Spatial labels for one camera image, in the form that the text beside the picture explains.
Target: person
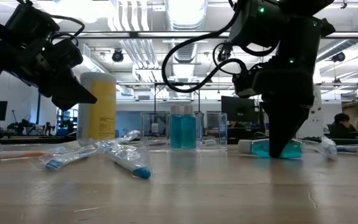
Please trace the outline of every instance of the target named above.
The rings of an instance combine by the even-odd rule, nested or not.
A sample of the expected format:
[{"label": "person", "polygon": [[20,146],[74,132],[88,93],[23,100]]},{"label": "person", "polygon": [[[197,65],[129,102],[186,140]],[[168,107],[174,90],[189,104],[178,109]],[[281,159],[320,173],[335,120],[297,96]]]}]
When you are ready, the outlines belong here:
[{"label": "person", "polygon": [[331,138],[354,139],[357,130],[349,123],[350,117],[340,113],[335,115],[334,122],[328,126]]}]

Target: blue liquid bottle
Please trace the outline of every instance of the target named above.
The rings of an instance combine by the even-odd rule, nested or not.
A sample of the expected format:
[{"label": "blue liquid bottle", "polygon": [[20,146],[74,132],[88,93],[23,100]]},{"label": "blue liquid bottle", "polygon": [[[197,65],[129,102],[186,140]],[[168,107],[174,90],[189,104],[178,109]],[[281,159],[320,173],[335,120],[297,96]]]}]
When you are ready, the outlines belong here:
[{"label": "blue liquid bottle", "polygon": [[[240,140],[238,144],[241,153],[252,154],[260,157],[270,157],[269,139]],[[302,158],[302,144],[291,140],[282,151],[280,158],[297,159]]]},{"label": "blue liquid bottle", "polygon": [[186,105],[181,118],[181,148],[195,149],[196,147],[196,117],[193,106]]},{"label": "blue liquid bottle", "polygon": [[171,106],[170,143],[172,149],[181,149],[181,111],[180,106]]}]

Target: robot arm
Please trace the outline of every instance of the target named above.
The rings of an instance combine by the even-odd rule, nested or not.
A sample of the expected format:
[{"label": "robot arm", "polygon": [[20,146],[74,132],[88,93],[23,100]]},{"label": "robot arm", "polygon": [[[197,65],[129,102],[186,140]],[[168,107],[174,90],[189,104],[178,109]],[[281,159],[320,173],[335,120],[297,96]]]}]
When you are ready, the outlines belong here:
[{"label": "robot arm", "polygon": [[[80,85],[71,70],[83,61],[72,42],[84,29],[83,23],[42,12],[28,0],[18,1],[20,4],[6,25],[0,24],[0,74],[6,71],[37,87],[62,110],[77,103],[95,103],[97,99]],[[60,28],[53,17],[79,23],[82,28],[75,35],[58,32]],[[52,43],[54,38],[62,36],[70,38]]]},{"label": "robot arm", "polygon": [[[174,47],[162,65],[164,82],[175,91],[191,92],[201,88],[223,65],[236,62],[241,73],[233,74],[236,94],[243,98],[262,95],[269,116],[270,156],[279,157],[287,142],[308,118],[314,102],[313,74],[320,38],[335,31],[326,19],[313,17],[333,0],[238,0],[234,17],[223,29],[185,41]],[[244,62],[221,62],[198,86],[181,90],[166,78],[169,57],[186,44],[220,35],[231,27],[229,40],[246,53],[263,57],[277,48],[268,62],[247,69]],[[270,48],[254,52],[249,44]]]}]

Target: bottle cap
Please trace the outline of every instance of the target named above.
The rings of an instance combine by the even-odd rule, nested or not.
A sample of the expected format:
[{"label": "bottle cap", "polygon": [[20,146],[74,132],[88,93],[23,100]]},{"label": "bottle cap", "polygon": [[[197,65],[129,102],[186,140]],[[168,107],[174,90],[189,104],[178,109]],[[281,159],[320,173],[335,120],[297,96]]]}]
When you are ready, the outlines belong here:
[{"label": "bottle cap", "polygon": [[181,108],[179,105],[171,106],[171,114],[181,114]]},{"label": "bottle cap", "polygon": [[184,114],[194,114],[193,105],[186,105]]},{"label": "bottle cap", "polygon": [[239,148],[239,152],[243,154],[252,154],[252,140],[240,140],[237,145]]}]

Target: desk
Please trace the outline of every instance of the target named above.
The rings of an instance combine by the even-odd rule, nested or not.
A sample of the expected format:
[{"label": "desk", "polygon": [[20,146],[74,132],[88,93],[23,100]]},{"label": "desk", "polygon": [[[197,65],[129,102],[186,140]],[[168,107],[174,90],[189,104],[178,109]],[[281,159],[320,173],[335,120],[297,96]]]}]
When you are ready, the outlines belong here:
[{"label": "desk", "polygon": [[153,152],[140,180],[101,157],[42,172],[0,163],[0,223],[358,223],[358,156],[270,160]]}]

